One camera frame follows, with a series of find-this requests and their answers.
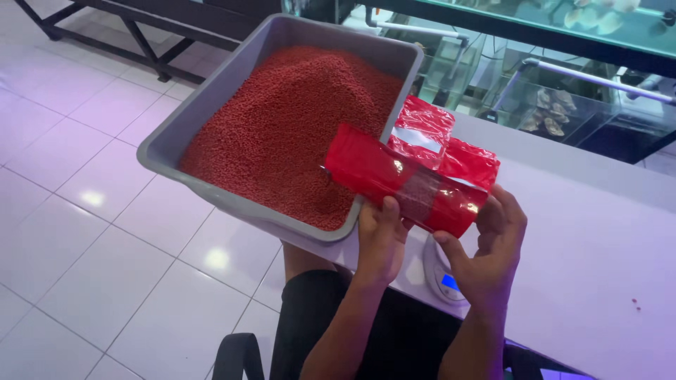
gray plastic tray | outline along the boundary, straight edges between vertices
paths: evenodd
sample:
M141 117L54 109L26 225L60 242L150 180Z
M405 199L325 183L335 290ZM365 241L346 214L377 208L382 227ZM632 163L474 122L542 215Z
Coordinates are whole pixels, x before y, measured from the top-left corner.
M375 68L404 80L381 136L381 141L386 142L423 60L423 51L410 43L363 34L344 26L276 14L266 18L228 61L142 142L137 158L148 170L185 184L235 218L266 231L286 230L318 243L330 243L350 234L357 221L361 197L355 199L340 229L323 231L178 170L179 160L193 137L237 92L251 71L277 49L297 45L350 51Z

black shorts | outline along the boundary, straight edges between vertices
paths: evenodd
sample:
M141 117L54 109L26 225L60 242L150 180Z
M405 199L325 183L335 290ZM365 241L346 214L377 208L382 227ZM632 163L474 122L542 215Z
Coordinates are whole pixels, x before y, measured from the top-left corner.
M270 380L299 378L306 357L329 327L346 291L347 283L331 270L311 270L286 284ZM441 358L461 323L388 288L356 378L436 379Z

red fish food pellet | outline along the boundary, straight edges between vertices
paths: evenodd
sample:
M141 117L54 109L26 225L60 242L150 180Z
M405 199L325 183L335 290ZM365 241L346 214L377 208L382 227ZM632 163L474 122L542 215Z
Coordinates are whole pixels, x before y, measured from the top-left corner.
M180 169L325 231L354 200L320 165L341 122L379 138L403 81L339 50L273 53L196 134Z

human hand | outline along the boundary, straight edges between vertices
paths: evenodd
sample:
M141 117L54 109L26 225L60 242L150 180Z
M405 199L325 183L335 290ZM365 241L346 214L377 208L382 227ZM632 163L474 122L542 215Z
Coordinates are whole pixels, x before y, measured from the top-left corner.
M465 254L460 241L445 231L434 238L451 264L451 273L474 312L504 318L514 273L521 256L527 218L516 198L500 185L479 211L479 249L474 258Z
M359 260L354 278L369 285L387 287L399 274L404 245L413 222L399 215L393 197L383 199L383 210L365 203L359 213Z

person's right hand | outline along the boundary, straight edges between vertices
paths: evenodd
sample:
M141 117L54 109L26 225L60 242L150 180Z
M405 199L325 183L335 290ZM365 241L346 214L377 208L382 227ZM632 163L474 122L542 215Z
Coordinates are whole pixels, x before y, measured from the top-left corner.
M479 250L474 258L465 254L460 241L445 231L434 238L451 264L451 273L474 313L504 318L514 273L521 256L527 218L516 198L499 185L479 211Z

